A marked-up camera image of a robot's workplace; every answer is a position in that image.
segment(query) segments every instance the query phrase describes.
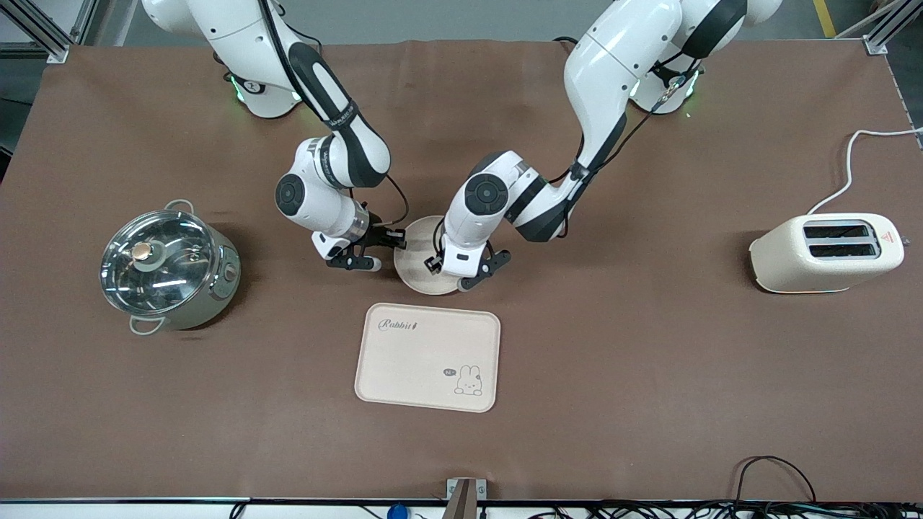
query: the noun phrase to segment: blue object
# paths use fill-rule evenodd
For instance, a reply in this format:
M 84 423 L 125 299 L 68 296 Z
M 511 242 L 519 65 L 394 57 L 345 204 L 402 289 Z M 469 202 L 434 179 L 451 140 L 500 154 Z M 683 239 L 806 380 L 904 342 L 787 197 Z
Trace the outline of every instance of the blue object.
M 408 519 L 410 517 L 410 511 L 407 510 L 407 507 L 397 503 L 392 504 L 388 508 L 388 519 Z

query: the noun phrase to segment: cooking pot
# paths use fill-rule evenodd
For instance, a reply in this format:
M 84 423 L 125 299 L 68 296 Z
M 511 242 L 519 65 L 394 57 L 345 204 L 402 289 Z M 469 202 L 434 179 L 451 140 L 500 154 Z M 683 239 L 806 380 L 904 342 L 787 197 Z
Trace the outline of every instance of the cooking pot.
M 176 206 L 186 205 L 188 211 Z M 102 292 L 137 335 L 193 328 L 217 316 L 240 282 L 240 259 L 188 200 L 142 214 L 102 254 Z M 138 325 L 144 324 L 142 331 Z

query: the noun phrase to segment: white toaster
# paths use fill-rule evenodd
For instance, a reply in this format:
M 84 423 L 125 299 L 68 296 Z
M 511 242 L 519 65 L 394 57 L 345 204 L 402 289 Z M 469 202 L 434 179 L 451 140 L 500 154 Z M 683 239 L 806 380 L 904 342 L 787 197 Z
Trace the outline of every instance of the white toaster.
M 749 252 L 757 283 L 779 294 L 841 292 L 904 260 L 894 224 L 867 212 L 792 218 L 750 244 Z

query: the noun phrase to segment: white robotic arm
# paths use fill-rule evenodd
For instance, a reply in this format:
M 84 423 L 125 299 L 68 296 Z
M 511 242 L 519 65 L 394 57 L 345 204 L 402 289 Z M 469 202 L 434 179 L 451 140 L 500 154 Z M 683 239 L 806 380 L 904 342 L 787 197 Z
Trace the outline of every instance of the white robotic arm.
M 625 129 L 629 97 L 637 103 L 646 95 L 649 112 L 666 103 L 679 106 L 685 95 L 674 92 L 691 89 L 697 60 L 733 39 L 748 14 L 747 1 L 614 2 L 586 31 L 565 65 L 564 84 L 583 143 L 563 182 L 553 186 L 515 151 L 488 155 L 452 200 L 437 255 L 426 263 L 429 270 L 461 276 L 459 288 L 470 290 L 509 261 L 505 250 L 483 257 L 488 238 L 504 218 L 528 241 L 546 242 L 565 232 L 574 205 L 611 160 Z M 752 21 L 759 22 L 781 0 L 750 2 L 757 7 Z M 679 58 L 686 59 L 679 61 L 684 71 L 665 73 L 661 60 Z
M 208 40 L 243 86 L 247 108 L 261 117 L 286 114 L 299 100 L 330 135 L 299 145 L 292 169 L 276 186 L 276 205 L 315 233 L 318 253 L 332 267 L 376 271 L 372 246 L 403 247 L 403 232 L 382 225 L 344 192 L 375 187 L 390 169 L 384 140 L 367 123 L 320 54 L 282 21 L 270 0 L 142 0 L 161 28 Z M 359 256 L 354 245 L 362 247 Z

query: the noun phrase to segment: pot control panel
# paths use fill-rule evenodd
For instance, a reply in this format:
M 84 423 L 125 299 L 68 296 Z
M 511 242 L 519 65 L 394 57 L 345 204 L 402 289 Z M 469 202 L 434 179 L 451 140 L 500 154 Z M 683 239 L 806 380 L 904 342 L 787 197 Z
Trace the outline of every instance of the pot control panel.
M 237 280 L 240 277 L 240 258 L 237 252 L 229 247 L 218 247 L 221 263 L 215 273 L 215 279 L 209 286 L 209 294 L 218 300 L 227 299 L 234 293 Z

